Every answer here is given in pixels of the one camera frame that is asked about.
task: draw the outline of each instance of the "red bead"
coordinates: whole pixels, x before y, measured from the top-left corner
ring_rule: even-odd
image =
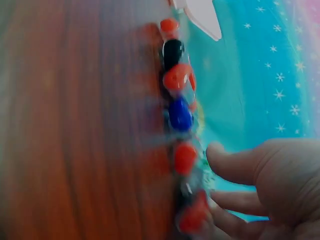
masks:
[[[207,220],[209,214],[209,205],[207,201],[207,194],[201,190],[193,205],[188,206],[179,221],[179,230],[184,234],[195,234],[201,231],[204,222]]]
[[[174,18],[166,18],[161,21],[160,27],[164,33],[171,33],[179,28],[179,22]]]
[[[178,174],[187,176],[197,160],[197,150],[189,142],[180,143],[174,153],[174,169]]]

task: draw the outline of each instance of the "star print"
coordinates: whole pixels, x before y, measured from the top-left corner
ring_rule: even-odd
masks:
[[[290,112],[292,113],[292,115],[298,116],[300,112],[300,108],[298,107],[298,105],[291,105]]]
[[[317,54],[315,54],[314,52],[313,52],[313,53],[311,53],[310,57],[311,57],[311,59],[312,59],[312,60],[316,60],[316,59],[318,59],[318,55],[317,55]]]
[[[250,23],[246,23],[246,24],[244,24],[243,25],[246,29],[249,29],[249,28],[251,28],[251,25],[250,25]]]
[[[272,51],[273,53],[278,52],[277,48],[273,45],[270,47],[270,51]]]
[[[278,79],[278,82],[283,82],[285,79],[285,76],[283,75],[283,73],[281,72],[280,74],[277,73],[275,79]]]
[[[303,62],[298,62],[295,66],[296,70],[301,72],[304,72],[304,69],[306,68]]]
[[[263,13],[265,11],[265,9],[261,6],[257,7],[255,10],[257,10],[258,12]]]
[[[281,27],[279,25],[273,25],[273,30],[276,32],[281,32]]]
[[[302,27],[297,26],[297,27],[295,28],[295,32],[298,33],[298,34],[301,34],[301,33],[303,32]]]
[[[299,52],[302,50],[302,46],[299,45],[299,44],[298,44],[295,48],[296,48],[296,50],[299,51]]]
[[[278,127],[276,127],[275,129],[277,129],[278,130],[278,133],[283,133],[284,132],[284,130],[286,130],[286,128],[285,128],[285,124],[283,124],[283,125],[281,125],[280,123],[278,123]]]
[[[276,93],[273,94],[273,96],[276,96],[275,100],[280,99],[280,101],[282,102],[282,98],[285,97],[286,95],[283,95],[283,90],[282,91],[278,91],[276,89]]]

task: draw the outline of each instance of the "turquoise fabric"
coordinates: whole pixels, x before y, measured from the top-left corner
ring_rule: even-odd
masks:
[[[217,141],[238,152],[272,138],[314,137],[310,76],[296,50],[300,39],[288,9],[273,1],[261,7],[256,0],[215,0],[214,6],[222,31],[218,42],[175,13],[197,79],[204,147]],[[203,168],[212,189],[255,191],[212,176],[206,163]]]

